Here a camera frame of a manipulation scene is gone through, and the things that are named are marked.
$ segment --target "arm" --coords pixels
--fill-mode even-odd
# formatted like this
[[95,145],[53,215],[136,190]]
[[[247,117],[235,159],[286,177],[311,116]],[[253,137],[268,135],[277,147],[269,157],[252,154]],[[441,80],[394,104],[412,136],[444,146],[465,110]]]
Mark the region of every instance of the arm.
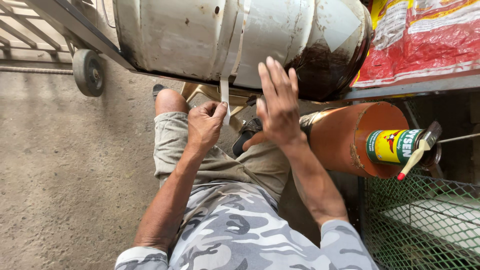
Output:
[[200,164],[220,136],[226,106],[226,103],[209,101],[190,110],[187,146],[143,215],[133,246],[167,251],[180,226]]
[[258,73],[266,103],[257,100],[257,115],[262,120],[265,136],[274,141],[290,161],[303,203],[319,226],[333,219],[348,221],[340,193],[300,130],[295,70],[291,68],[287,75],[278,61],[268,57],[266,65],[258,65]]

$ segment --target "brush bristles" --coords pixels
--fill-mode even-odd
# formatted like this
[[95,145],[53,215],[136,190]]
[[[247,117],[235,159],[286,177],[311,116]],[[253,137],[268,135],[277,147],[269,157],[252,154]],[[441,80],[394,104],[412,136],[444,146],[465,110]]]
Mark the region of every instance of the brush bristles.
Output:
[[437,141],[438,137],[440,137],[440,134],[442,134],[442,126],[440,126],[437,121],[433,121],[428,127],[427,132],[425,132],[425,135],[423,135],[422,140],[425,140],[431,148]]

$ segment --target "hand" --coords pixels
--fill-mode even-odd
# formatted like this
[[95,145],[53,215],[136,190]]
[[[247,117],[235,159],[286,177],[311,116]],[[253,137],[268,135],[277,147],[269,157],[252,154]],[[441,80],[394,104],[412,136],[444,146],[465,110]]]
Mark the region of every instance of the hand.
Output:
[[186,149],[206,154],[215,145],[220,137],[227,106],[226,102],[208,101],[190,110]]
[[266,104],[257,99],[257,115],[262,120],[265,136],[282,148],[305,136],[299,124],[297,75],[293,68],[287,75],[282,65],[270,56],[266,62],[266,66],[262,62],[258,64]]

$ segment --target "camouflage sleeve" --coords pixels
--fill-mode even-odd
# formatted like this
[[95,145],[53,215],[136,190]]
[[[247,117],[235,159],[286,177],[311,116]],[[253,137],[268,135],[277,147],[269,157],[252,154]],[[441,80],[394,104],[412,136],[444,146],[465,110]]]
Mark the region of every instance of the camouflage sleeve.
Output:
[[115,263],[115,270],[167,270],[167,268],[165,252],[146,246],[136,246],[123,251]]
[[378,270],[357,231],[346,221],[331,220],[322,225],[320,249],[336,269]]

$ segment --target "camouflage shirt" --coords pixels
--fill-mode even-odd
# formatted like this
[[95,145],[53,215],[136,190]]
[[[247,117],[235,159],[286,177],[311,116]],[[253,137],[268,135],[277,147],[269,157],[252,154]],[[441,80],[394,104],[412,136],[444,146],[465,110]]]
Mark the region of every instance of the camouflage shirt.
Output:
[[130,248],[115,269],[377,269],[348,222],[326,222],[318,248],[277,215],[263,188],[238,182],[194,190],[172,246],[170,258],[156,248]]

